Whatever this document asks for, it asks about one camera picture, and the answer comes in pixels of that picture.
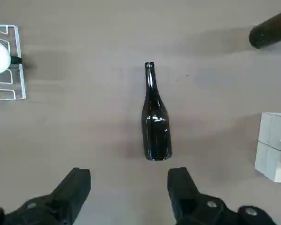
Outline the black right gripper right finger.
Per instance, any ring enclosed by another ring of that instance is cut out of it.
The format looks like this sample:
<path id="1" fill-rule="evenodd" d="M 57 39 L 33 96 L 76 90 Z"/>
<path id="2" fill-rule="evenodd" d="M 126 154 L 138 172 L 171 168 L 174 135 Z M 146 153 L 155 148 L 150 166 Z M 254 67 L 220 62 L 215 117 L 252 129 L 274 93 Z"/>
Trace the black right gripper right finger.
<path id="1" fill-rule="evenodd" d="M 255 206 L 230 210 L 220 198 L 202 194 L 187 168 L 171 168 L 167 189 L 177 225 L 274 225 L 273 219 Z"/>

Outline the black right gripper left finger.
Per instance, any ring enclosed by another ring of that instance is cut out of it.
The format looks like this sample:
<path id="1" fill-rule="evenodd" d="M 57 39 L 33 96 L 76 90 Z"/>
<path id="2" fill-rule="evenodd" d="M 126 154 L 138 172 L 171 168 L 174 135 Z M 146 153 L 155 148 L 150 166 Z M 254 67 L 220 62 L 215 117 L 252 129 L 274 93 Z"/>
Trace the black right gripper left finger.
<path id="1" fill-rule="evenodd" d="M 0 225 L 72 225 L 90 190 L 90 170 L 75 167 L 50 194 L 29 199 L 8 214 L 0 207 Z"/>

